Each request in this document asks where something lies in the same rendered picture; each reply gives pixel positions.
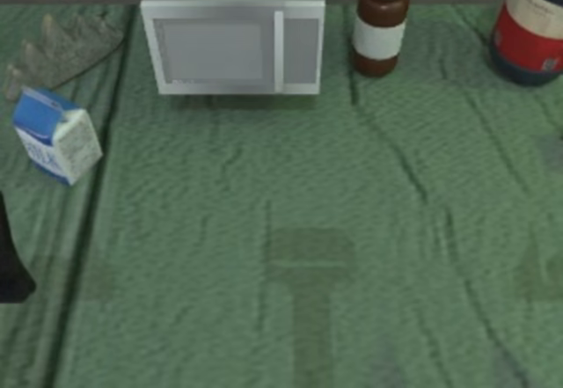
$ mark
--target green fabric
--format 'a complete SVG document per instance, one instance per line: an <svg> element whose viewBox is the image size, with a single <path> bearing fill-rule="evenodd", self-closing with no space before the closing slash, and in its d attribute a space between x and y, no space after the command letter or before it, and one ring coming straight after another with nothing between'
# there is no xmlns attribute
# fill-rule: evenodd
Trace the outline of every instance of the green fabric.
<svg viewBox="0 0 563 388"><path fill-rule="evenodd" d="M413 7L398 69L371 80L348 64L353 8L329 8L322 94L272 98L159 96L135 16L89 237L55 218L84 213L87 180L12 159L26 257L83 257L62 345L4 343L12 378L43 348L62 388L559 388L563 180L542 143L562 83L487 67L494 14ZM53 290L18 313L44 319Z"/></svg>
<svg viewBox="0 0 563 388"><path fill-rule="evenodd" d="M133 10L114 6L0 7L0 70L18 55L21 41L37 40L41 20L51 13L62 22L77 11L106 11L124 26ZM121 69L122 48L59 91L88 108L102 131ZM14 105L0 97L0 190L8 209L18 253L38 284L25 305L0 304L0 386L43 386L60 347L66 303L72 294L77 259L84 248L85 218L95 175L89 172L69 189L35 169L11 125Z"/></svg>

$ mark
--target white microwave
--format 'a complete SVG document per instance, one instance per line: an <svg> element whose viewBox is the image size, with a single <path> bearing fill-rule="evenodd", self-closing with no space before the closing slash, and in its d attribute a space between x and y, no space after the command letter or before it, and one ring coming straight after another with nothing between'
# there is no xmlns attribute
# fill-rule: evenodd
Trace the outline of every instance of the white microwave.
<svg viewBox="0 0 563 388"><path fill-rule="evenodd" d="M142 0L161 94L318 94L325 0Z"/></svg>

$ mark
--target milk carton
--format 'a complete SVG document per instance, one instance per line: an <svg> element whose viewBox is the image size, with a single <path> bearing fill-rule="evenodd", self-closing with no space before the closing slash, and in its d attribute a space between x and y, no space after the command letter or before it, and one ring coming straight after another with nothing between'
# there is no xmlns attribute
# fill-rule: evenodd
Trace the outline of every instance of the milk carton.
<svg viewBox="0 0 563 388"><path fill-rule="evenodd" d="M12 122L29 158L69 186L102 157L88 113L49 91L25 87Z"/></svg>

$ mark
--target gray spiky object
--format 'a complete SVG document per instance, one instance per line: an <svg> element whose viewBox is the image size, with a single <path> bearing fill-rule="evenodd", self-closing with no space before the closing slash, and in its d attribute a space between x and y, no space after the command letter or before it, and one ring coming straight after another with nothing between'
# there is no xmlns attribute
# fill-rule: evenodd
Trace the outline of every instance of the gray spiky object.
<svg viewBox="0 0 563 388"><path fill-rule="evenodd" d="M123 32L100 15L76 14L69 26L61 26L47 14L41 33L39 44L23 40L20 57L6 68L4 96L8 100L18 100L23 85L54 89L68 82L123 42Z"/></svg>

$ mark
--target microwave door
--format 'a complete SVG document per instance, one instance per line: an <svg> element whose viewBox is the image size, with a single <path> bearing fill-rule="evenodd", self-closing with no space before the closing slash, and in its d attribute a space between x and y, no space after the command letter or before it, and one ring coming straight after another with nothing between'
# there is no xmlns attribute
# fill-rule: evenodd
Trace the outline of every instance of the microwave door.
<svg viewBox="0 0 563 388"><path fill-rule="evenodd" d="M283 13L156 20L165 83L191 93L283 90Z"/></svg>

